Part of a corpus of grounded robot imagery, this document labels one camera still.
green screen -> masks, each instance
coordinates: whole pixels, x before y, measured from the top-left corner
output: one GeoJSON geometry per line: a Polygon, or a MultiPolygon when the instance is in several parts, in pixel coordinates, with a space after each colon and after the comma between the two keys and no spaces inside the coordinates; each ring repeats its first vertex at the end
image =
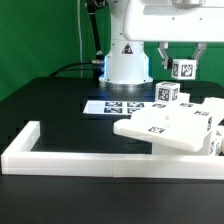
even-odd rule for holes
{"type": "MultiPolygon", "coordinates": [[[[94,59],[93,36],[85,0],[81,0],[83,61],[94,59]]],[[[97,12],[102,49],[110,49],[109,9],[97,12]]],[[[194,44],[171,44],[176,57],[189,57],[194,44]]],[[[156,43],[146,43],[150,73],[155,79],[170,79],[164,71],[156,43]]],[[[36,77],[80,61],[77,0],[0,0],[0,100],[36,77]]],[[[197,80],[224,85],[224,44],[209,44],[200,60],[197,80]]],[[[80,76],[80,72],[63,73],[80,76]]]]}

stacked blocks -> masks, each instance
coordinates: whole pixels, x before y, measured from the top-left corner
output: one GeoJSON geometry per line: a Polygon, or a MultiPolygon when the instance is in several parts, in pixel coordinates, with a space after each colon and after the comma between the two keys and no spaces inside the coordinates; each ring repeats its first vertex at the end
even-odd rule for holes
{"type": "Polygon", "coordinates": [[[178,59],[173,60],[171,77],[178,80],[195,79],[197,61],[178,59]]]}
{"type": "Polygon", "coordinates": [[[173,82],[161,82],[156,84],[156,102],[171,103],[178,99],[180,84],[173,82]]]}
{"type": "Polygon", "coordinates": [[[224,153],[224,99],[189,102],[180,84],[156,85],[156,102],[114,123],[114,132],[153,143],[153,154],[219,155],[224,153]]]}

printed marker sheet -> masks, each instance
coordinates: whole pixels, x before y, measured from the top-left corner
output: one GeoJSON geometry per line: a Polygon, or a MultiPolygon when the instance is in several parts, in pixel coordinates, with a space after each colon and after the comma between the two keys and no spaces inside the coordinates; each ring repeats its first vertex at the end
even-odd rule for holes
{"type": "Polygon", "coordinates": [[[135,111],[147,107],[151,104],[152,104],[151,102],[88,100],[83,113],[130,115],[135,111]]]}

black table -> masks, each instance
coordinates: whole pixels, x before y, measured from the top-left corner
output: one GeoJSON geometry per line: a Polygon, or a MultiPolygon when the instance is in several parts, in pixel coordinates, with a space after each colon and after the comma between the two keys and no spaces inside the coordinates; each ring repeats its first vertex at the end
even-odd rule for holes
{"type": "MultiPolygon", "coordinates": [[[[191,101],[223,97],[210,82],[181,82],[191,101]]],[[[113,134],[127,116],[83,114],[87,100],[153,101],[152,89],[121,93],[92,79],[38,78],[0,103],[0,152],[30,120],[33,151],[150,153],[151,144],[113,134]]],[[[0,223],[223,223],[224,181],[0,176],[0,223]]]]}

warning label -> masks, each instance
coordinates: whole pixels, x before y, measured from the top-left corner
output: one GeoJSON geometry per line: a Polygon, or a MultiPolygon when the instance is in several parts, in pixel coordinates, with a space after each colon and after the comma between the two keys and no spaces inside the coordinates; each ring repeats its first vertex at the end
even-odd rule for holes
{"type": "Polygon", "coordinates": [[[122,51],[122,54],[133,54],[133,51],[131,49],[130,44],[127,44],[124,50],[122,51]]]}

